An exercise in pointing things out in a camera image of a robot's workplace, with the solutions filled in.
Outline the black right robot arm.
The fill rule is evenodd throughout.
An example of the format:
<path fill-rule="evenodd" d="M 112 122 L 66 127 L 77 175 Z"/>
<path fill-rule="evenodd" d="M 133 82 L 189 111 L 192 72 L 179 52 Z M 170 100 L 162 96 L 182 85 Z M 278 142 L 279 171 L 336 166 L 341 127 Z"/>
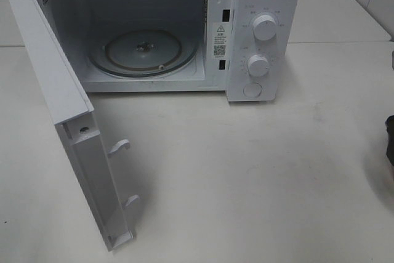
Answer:
<path fill-rule="evenodd" d="M 386 156 L 392 166 L 394 166 L 394 116 L 391 115 L 385 122 L 385 127 L 388 135 L 388 144 L 386 149 Z"/>

